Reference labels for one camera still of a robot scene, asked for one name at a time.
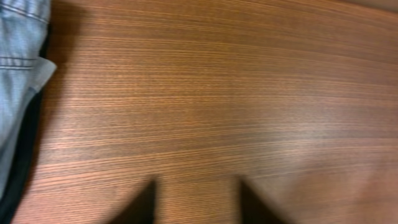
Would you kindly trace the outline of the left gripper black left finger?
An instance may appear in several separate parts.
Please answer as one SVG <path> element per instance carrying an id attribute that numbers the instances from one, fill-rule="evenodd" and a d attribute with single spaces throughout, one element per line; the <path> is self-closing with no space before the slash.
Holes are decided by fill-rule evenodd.
<path id="1" fill-rule="evenodd" d="M 156 180 L 151 180 L 108 224 L 154 224 Z"/>

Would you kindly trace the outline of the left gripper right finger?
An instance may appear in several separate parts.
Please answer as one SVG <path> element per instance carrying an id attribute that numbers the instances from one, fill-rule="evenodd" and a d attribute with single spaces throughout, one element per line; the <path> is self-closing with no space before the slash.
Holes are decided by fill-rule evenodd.
<path id="1" fill-rule="evenodd" d="M 244 177 L 239 178 L 239 210 L 243 224 L 289 224 L 289 217 Z"/>

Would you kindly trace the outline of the light blue denim shorts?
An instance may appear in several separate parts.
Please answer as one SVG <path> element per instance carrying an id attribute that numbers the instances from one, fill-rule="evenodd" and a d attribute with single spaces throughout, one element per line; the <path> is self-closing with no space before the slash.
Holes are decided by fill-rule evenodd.
<path id="1" fill-rule="evenodd" d="M 5 194 L 27 105 L 56 65 L 40 56 L 48 34 L 50 0 L 1 1 L 1 194 Z"/>

